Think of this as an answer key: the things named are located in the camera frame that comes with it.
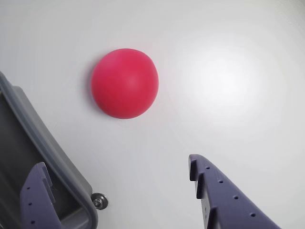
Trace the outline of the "blue-grey gripper finger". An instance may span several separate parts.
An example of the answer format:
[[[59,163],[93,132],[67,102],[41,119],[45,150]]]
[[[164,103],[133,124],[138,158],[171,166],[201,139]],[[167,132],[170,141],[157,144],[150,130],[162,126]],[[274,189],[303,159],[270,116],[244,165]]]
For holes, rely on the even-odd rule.
[[[53,204],[52,181],[44,162],[30,170],[20,192],[23,229],[61,229],[62,224]]]
[[[204,156],[189,155],[189,176],[201,200],[206,229],[279,228]]]

